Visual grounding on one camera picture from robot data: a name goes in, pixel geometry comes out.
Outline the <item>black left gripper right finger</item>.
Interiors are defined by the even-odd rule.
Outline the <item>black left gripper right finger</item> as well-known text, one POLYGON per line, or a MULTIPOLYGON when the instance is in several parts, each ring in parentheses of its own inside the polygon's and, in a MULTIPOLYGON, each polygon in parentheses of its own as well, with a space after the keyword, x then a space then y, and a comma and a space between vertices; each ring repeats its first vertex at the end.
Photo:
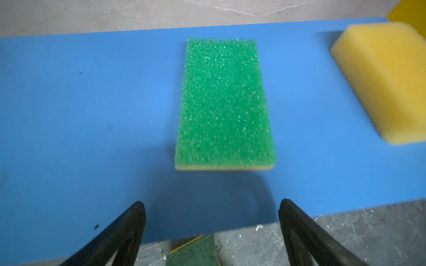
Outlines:
POLYGON ((366 265, 290 199, 282 200, 278 216, 290 265, 366 265))

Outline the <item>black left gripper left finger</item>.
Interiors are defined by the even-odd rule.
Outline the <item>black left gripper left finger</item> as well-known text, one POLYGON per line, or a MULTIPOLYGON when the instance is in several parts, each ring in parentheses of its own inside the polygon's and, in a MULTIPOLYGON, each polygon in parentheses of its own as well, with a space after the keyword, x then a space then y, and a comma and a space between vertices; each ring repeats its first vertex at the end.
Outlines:
POLYGON ((105 266, 113 258, 114 266, 133 266, 145 223, 144 204, 137 201, 62 265, 105 266))

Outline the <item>bright green sponge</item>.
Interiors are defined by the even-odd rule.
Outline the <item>bright green sponge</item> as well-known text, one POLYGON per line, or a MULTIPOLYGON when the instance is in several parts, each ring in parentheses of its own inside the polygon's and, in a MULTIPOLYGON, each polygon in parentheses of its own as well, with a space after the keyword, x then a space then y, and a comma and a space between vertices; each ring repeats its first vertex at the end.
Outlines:
POLYGON ((276 163, 256 41, 188 39, 175 168, 269 170, 276 163))

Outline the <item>yellow sponge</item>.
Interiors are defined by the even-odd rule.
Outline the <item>yellow sponge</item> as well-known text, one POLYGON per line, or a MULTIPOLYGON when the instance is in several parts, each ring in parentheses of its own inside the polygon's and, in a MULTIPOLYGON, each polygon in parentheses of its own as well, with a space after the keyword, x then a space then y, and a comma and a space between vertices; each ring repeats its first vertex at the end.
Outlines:
POLYGON ((426 40, 411 25, 349 25, 331 54, 384 141, 426 140, 426 40))

